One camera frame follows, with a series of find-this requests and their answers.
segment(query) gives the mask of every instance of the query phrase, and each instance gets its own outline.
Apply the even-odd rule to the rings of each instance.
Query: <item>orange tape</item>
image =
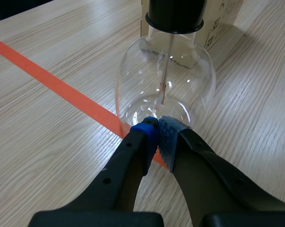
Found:
[[[1,41],[0,55],[119,137],[124,138],[126,136],[126,132],[122,129],[121,122],[115,114],[103,108],[92,99],[75,90],[70,85],[58,79]],[[154,160],[166,167],[158,150],[154,156]]]

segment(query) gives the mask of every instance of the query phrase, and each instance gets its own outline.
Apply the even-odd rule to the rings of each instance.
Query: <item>wooden table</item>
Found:
[[[139,38],[138,0],[56,0],[0,22],[0,40],[115,112],[115,72]],[[285,201],[285,0],[245,0],[209,51],[215,104],[198,132],[220,156]],[[0,226],[79,195],[120,138],[0,56]],[[136,210],[190,226],[175,179],[158,163]]]

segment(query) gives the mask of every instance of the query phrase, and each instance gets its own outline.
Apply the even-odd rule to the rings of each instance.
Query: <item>round-bottom flask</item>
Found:
[[[123,123],[172,116],[198,130],[212,104],[216,73],[195,33],[177,35],[152,27],[122,58],[116,86],[116,112]]]

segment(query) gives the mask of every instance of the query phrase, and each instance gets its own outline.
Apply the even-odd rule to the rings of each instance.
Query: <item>black lid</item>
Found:
[[[146,20],[150,26],[168,33],[187,34],[203,26],[207,0],[149,0]]]

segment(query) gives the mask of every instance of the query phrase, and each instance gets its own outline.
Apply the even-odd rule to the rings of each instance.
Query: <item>textured grip pad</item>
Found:
[[[159,119],[159,151],[162,160],[173,171],[178,134],[183,129],[190,128],[186,124],[169,116]]]

